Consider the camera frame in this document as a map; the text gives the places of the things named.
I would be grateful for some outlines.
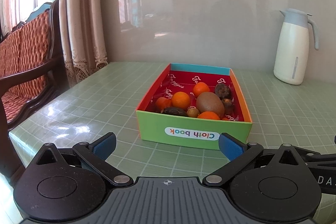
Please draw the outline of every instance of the cardboard box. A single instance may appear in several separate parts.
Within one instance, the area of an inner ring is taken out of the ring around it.
[[[214,92],[217,83],[230,87],[234,113],[230,121],[179,117],[156,113],[159,97],[171,98],[178,91],[186,92],[196,105],[193,87],[205,82]],[[136,109],[142,140],[218,150],[218,138],[223,132],[246,142],[252,127],[250,112],[237,79],[230,68],[190,64],[169,64],[149,88]]]

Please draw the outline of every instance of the white wall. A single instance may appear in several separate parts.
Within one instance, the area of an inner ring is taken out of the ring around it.
[[[143,15],[160,16],[129,32],[120,31],[118,0],[101,0],[101,5],[110,60],[265,71],[274,66],[283,22],[279,10],[300,9],[312,13],[320,29],[320,50],[310,41],[306,76],[336,83],[334,0],[142,0]]]

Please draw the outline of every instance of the box label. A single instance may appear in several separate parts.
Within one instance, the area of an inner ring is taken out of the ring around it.
[[[166,127],[165,132],[167,135],[174,137],[192,138],[206,141],[217,141],[219,138],[219,134],[217,132],[196,131],[174,127]]]

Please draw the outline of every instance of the grid pattern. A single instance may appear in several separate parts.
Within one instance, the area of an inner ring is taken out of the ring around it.
[[[27,166],[43,143],[72,147],[112,131],[117,148],[106,160],[137,176],[199,176],[228,162],[219,151],[179,147],[139,138],[135,108],[166,63],[110,63],[59,96],[10,132]],[[336,153],[335,85],[305,81],[285,84],[273,74],[235,70],[253,126],[248,141],[265,148],[291,143],[320,153]],[[319,223],[336,219],[335,196],[323,195]]]

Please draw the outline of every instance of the tangerine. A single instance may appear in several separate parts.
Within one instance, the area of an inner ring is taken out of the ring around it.
[[[155,102],[156,107],[162,111],[166,107],[171,107],[171,100],[165,97],[160,97]]]
[[[193,93],[197,98],[203,92],[210,92],[210,88],[206,83],[199,82],[193,88]]]
[[[220,120],[219,116],[212,111],[205,111],[203,113],[201,113],[200,115],[198,115],[199,119],[207,119],[207,120]]]
[[[179,107],[186,110],[190,106],[190,97],[183,91],[176,92],[171,98],[173,107]]]

